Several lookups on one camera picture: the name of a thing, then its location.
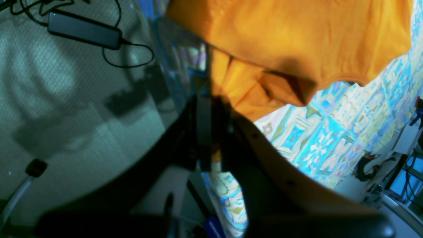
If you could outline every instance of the orange fabric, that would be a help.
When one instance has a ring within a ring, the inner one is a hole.
[[[366,85],[411,47],[412,0],[172,0],[211,47],[215,95],[255,121],[334,81]]]

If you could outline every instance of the hanging shirt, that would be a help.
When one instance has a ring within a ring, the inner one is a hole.
[[[172,0],[167,16],[208,42],[213,93],[255,121],[361,86],[411,47],[412,0]]]

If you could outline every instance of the black plug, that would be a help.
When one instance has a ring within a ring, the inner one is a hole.
[[[0,11],[10,7],[11,5],[15,4],[17,0],[0,0]]]

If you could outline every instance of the orange t-shirt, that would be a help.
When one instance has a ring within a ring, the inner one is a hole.
[[[210,47],[213,93],[255,121],[334,81],[366,85],[411,47],[412,0],[172,0]]]

